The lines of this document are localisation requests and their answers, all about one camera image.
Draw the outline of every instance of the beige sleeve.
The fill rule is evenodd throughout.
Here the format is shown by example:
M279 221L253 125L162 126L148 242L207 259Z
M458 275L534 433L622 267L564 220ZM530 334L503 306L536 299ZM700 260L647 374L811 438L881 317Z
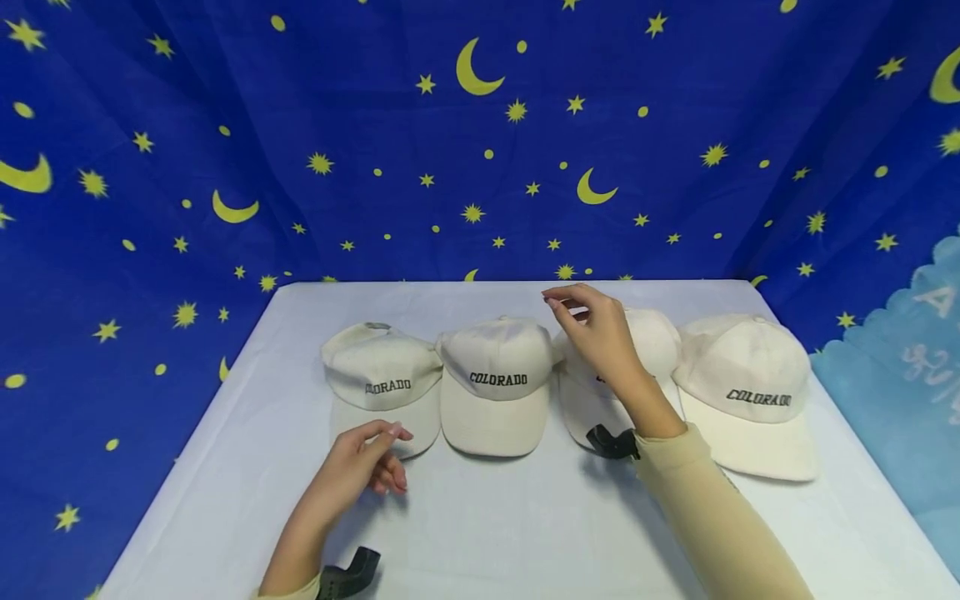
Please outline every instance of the beige sleeve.
M669 440L636 436L636 448L636 474L711 599L813 598L773 532L710 458L696 425Z
M310 580L310 583L303 586L293 593L285 596L261 596L258 589L251 596L251 600L317 600L317 594L320 593L320 575Z

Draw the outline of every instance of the woman's right hand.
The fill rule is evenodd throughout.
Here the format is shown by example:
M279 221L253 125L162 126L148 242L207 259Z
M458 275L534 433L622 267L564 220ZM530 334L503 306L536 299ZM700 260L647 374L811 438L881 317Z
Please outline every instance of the woman's right hand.
M650 375L636 356L623 304L585 283L544 290L543 298L573 346L615 394ZM571 313L571 309L586 310Z

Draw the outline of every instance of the black clip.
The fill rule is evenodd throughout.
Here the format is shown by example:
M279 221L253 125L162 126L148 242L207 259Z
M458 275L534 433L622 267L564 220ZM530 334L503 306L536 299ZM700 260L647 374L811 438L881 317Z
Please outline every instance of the black clip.
M360 546L346 570L328 564L320 575L320 593L317 600L339 600L360 593L373 582L380 553Z
M593 446L593 450L603 458L616 461L628 456L640 457L636 453L633 429L627 429L614 437L607 427L597 425L587 432L587 441Z

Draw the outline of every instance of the baseball cap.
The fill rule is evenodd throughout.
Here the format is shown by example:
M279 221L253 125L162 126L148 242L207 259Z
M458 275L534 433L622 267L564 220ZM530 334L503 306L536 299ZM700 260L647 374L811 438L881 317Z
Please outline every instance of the baseball cap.
M399 459L426 450L440 434L440 357L429 342L384 323L360 323L321 348L333 390L334 436L375 419L402 421L414 434L392 446Z
M720 315L681 327L680 336L673 376L686 420L713 460L774 479L816 478L803 414L810 359L789 329L756 315Z
M501 317L437 340L444 361L444 436L469 454L523 456L546 426L555 359L550 334L531 319Z
M634 349L643 368L663 390L666 399L681 417L680 393L670 373L680 360L680 334L663 313L651 309L625 310ZM554 344L564 355L560 375L560 403L564 409L566 430L577 444L592 449L587 432L596 425L604 425L619 435L634 424L620 400L607 382L584 360L565 333L561 332Z

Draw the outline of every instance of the white tablecloth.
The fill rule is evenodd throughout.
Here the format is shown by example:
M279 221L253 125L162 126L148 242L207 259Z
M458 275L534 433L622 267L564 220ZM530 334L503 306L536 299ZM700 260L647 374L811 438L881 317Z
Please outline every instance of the white tablecloth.
M501 315L559 330L539 291L556 282L298 283L276 292L156 499L101 600L246 597L329 448L331 392L320 345L380 321L433 341ZM598 283L676 325L725 312L773 318L742 281ZM790 485L731 473L817 598L955 599L960 586L819 383L807 408L822 475ZM382 553L364 597L388 599L703 597L660 512L627 463L567 435L558 402L540 446L480 460L443 434L407 464L406 498L364 495L327 543L346 565Z

